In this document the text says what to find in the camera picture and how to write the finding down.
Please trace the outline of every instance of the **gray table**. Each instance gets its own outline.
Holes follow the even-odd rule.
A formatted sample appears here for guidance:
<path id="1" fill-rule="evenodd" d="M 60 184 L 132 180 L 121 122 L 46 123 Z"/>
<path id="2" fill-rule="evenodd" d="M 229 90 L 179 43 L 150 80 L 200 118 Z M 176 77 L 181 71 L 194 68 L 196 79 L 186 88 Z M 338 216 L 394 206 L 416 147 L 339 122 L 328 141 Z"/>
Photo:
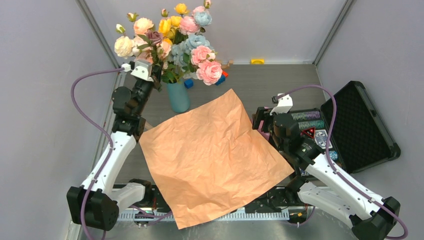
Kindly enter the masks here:
<path id="1" fill-rule="evenodd" d="M 226 70 L 227 80 L 219 86 L 206 86 L 195 81 L 188 90 L 191 109 L 199 107 L 233 89 L 244 104 L 249 115 L 257 107 L 272 106 L 271 96 L 306 84 L 320 84 L 313 65 L 233 65 Z M 134 79 L 126 79 L 125 85 L 131 87 Z M 305 89 L 293 93 L 293 110 L 319 108 L 325 101 L 323 92 Z M 144 118 L 156 126 L 173 117 L 167 91 L 153 92 Z M 154 182 L 149 173 L 145 158 L 139 146 L 125 161 L 116 182 L 127 183 L 138 178 Z M 96 239 L 101 232 L 92 230 Z M 173 222 L 163 222 L 149 228 L 138 228 L 134 223 L 118 223 L 108 232 L 106 239 L 126 240 L 353 240 L 352 231 L 336 218 L 317 210 L 310 223 L 301 228 L 284 225 L 280 221 L 213 221 L 178 230 Z"/>

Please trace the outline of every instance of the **yellow flower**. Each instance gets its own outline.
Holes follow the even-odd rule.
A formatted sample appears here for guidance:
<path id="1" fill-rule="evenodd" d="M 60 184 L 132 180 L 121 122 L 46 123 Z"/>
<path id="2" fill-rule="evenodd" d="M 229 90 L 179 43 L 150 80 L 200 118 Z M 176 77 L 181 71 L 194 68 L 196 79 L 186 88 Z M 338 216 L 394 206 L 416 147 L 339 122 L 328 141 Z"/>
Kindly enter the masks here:
<path id="1" fill-rule="evenodd" d="M 159 33 L 166 35 L 171 30 L 171 19 L 162 19 L 159 23 Z"/>
<path id="2" fill-rule="evenodd" d="M 169 45 L 172 45 L 173 44 L 172 41 L 171 41 L 171 39 L 169 39 L 167 37 L 165 37 L 162 41 L 169 43 Z"/>
<path id="3" fill-rule="evenodd" d="M 187 9 L 187 6 L 184 3 L 179 3 L 174 8 L 177 14 L 184 15 L 188 14 L 189 10 Z"/>
<path id="4" fill-rule="evenodd" d="M 169 30 L 169 32 L 165 35 L 165 37 L 169 39 L 174 39 L 176 33 L 177 33 L 177 30 L 175 28 L 171 28 L 171 30 Z"/>
<path id="5" fill-rule="evenodd" d="M 181 19 L 183 18 L 180 16 L 171 16 L 171 24 L 175 27 L 179 27 Z"/>

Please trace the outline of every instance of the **yellow block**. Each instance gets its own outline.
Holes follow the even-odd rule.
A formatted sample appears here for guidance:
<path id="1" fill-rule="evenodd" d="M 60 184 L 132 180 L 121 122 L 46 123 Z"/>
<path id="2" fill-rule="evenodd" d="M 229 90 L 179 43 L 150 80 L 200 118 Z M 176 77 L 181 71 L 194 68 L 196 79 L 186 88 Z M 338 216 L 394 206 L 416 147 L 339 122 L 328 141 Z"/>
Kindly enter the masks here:
<path id="1" fill-rule="evenodd" d="M 264 64 L 265 60 L 264 59 L 251 59 L 250 60 L 250 64 Z"/>

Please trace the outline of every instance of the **crumpled paper sheet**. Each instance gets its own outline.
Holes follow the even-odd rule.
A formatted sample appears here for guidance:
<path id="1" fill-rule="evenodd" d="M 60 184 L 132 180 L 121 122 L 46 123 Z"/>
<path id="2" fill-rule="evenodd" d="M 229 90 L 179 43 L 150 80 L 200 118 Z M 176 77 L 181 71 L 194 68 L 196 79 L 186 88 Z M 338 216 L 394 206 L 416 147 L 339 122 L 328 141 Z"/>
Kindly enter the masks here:
<path id="1" fill-rule="evenodd" d="M 144 132 L 139 142 L 178 229 L 243 207 L 293 172 L 252 130 L 232 89 Z"/>

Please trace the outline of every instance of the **cable connector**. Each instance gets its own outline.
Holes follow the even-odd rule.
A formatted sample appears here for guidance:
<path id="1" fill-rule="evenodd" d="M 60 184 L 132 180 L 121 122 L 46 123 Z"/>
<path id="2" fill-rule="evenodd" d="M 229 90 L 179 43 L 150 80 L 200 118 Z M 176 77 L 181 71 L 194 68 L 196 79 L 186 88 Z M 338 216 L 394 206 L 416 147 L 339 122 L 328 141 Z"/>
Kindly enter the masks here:
<path id="1" fill-rule="evenodd" d="M 129 72 L 129 71 L 131 71 L 131 65 L 128 64 L 128 63 L 122 64 L 121 65 L 121 68 L 123 68 L 123 71 L 126 72 L 126 73 Z"/>

